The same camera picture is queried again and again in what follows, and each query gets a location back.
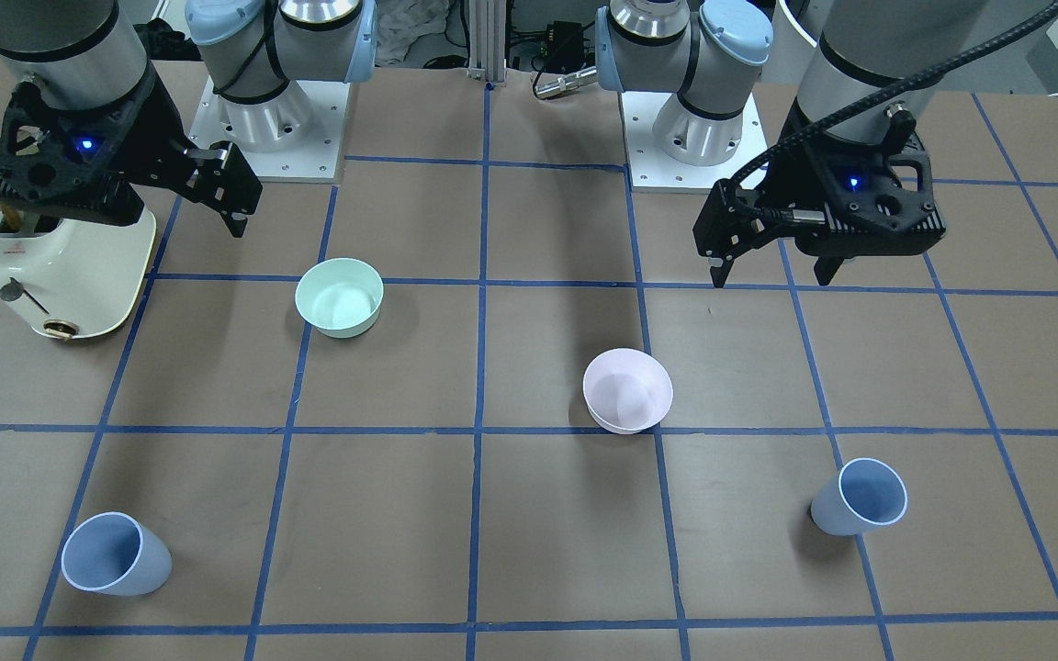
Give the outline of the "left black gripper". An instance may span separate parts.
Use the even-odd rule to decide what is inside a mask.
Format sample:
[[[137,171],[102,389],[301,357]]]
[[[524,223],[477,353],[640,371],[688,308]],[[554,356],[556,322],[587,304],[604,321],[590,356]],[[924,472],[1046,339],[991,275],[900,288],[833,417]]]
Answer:
[[[893,102],[877,117],[887,130],[870,145],[818,131],[772,157],[751,191],[714,184],[693,223],[714,288],[740,255],[773,238],[794,238],[817,256],[815,280],[827,287],[851,258],[919,255],[945,237],[914,113]]]

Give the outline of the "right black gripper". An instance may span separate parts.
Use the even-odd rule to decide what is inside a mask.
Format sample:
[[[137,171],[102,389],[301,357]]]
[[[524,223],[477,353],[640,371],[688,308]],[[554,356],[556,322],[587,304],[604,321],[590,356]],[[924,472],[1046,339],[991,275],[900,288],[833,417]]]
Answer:
[[[45,102],[48,84],[28,73],[13,89],[0,143],[0,202],[52,218],[133,226],[135,185],[171,189],[218,213],[242,238],[262,183],[235,143],[201,148],[147,65],[139,81],[101,107],[67,110]]]

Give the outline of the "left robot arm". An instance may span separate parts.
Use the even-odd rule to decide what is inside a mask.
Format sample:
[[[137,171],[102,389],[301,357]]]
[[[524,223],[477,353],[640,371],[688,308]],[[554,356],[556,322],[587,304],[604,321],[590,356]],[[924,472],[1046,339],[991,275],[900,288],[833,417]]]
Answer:
[[[914,75],[952,62],[982,5],[836,1],[817,37],[765,175],[738,155],[744,109],[776,29],[748,1],[612,1],[596,29],[601,88],[664,96],[652,139],[689,166],[735,163],[711,187],[694,246],[722,287],[738,256],[794,239],[829,284],[856,258],[916,256],[945,237],[917,121],[931,97]]]

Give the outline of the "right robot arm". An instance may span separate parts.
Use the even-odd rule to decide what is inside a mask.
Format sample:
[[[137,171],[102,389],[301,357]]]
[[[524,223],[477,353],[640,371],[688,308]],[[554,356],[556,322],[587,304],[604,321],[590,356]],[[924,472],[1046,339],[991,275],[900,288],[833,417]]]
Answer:
[[[262,184],[247,148],[298,137],[302,81],[360,82],[377,57],[373,1],[189,1],[190,41],[223,112],[198,146],[117,1],[0,1],[17,77],[0,129],[0,204],[127,227],[138,185],[168,189],[240,238]]]

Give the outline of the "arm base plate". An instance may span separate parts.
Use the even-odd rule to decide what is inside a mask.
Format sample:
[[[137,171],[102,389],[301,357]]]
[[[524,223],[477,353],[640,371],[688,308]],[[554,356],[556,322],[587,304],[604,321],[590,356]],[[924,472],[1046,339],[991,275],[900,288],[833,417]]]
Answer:
[[[637,192],[709,192],[768,148],[752,94],[727,120],[694,116],[667,93],[621,93],[620,108]]]
[[[264,183],[336,184],[355,87],[291,81],[274,99],[235,104],[203,87],[187,137],[200,147],[235,143]]]

